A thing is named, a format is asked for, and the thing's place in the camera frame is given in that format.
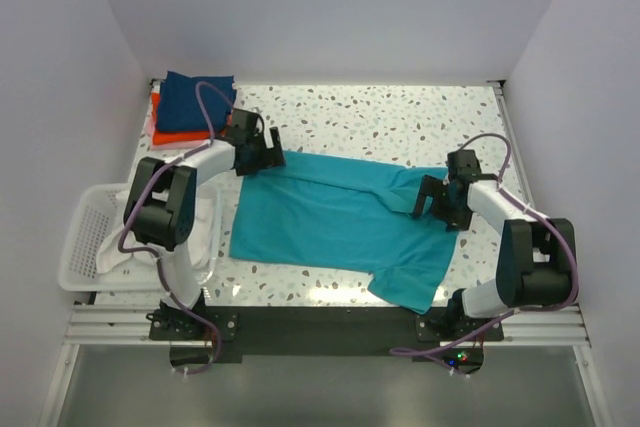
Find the teal t shirt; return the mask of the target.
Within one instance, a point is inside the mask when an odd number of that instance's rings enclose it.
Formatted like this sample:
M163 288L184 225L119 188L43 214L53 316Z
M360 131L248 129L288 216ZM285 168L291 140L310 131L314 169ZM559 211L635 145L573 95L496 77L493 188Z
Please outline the teal t shirt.
M443 167L289 152L285 166L244 178L229 254L367 273L373 295L424 314L457 235L428 212L411 214L422 179L445 175Z

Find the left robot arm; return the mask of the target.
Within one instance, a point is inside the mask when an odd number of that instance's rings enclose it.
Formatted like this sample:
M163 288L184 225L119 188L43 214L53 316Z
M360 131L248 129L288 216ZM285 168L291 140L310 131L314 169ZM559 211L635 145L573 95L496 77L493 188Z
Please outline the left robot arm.
M160 327L173 328L185 339L221 337L217 327L196 308L202 289L193 274L187 248L196 218L198 188L213 177L237 176L286 165L280 132L263 117L234 109L220 136L173 160L142 158L135 172L118 241L122 253L144 253L156 267L165 298L158 309Z

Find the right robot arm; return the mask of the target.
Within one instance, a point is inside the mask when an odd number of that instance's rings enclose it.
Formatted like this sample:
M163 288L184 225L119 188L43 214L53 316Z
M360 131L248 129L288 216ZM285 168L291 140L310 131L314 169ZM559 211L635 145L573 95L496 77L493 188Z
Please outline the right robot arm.
M466 340L483 324L518 311L554 311L575 302L579 292L575 231L564 218L550 218L510 193L499 174L482 171L474 151L447 156L447 174L422 178L412 216L466 231L479 216L500 236L492 279L455 291L443 308L430 310L424 330L438 340Z

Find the white t shirt in basket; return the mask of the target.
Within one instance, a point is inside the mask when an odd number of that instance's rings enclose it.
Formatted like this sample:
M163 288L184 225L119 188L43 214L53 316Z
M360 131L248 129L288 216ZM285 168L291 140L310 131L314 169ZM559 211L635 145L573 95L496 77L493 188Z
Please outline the white t shirt in basket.
M126 204L125 191L116 194L116 219L111 232L102 241L96 254L96 268L100 275L133 267L155 266L151 255L146 252L123 253L118 248L124 224L122 217ZM206 188L196 197L195 221L190 236L186 242L189 258L194 270L204 269L211 259L211 243L216 222L217 192L213 188Z

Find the folded navy blue t shirt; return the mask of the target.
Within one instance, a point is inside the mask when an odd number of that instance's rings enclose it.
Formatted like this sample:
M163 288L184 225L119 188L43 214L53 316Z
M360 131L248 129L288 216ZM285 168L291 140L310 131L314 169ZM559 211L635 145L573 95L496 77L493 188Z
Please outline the folded navy blue t shirt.
M237 91L233 76L189 77L168 71L160 87L155 126L162 133L209 132L208 124L196 96L196 85L205 82L214 86L202 87L200 98L214 130L221 131L231 114Z

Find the white plastic basket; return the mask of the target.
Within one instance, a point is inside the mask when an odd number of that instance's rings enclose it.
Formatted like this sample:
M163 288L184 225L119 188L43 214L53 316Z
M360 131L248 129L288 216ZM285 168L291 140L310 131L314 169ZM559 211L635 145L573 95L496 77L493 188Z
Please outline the white plastic basket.
M206 188L217 192L216 222L211 243L211 259L204 269L194 270L194 278L204 285L212 276L221 235L222 199L215 186L206 184L197 190L203 193ZM105 237L111 232L116 219L116 194L125 191L126 183L100 184L87 189L80 198L74 212L71 225L64 243L58 274L59 285L70 292L90 291L145 291L161 288L156 267L133 267L130 270L117 269L109 274L100 275L96 268L96 254Z

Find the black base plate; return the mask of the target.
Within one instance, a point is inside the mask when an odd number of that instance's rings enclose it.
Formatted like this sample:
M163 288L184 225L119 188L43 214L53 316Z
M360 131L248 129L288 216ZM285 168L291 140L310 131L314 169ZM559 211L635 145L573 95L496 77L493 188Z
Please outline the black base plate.
M432 308L210 307L188 315L161 305L147 314L149 338L170 346L174 368L240 363L247 356L381 357L435 362L472 374L487 344L504 340L500 324Z

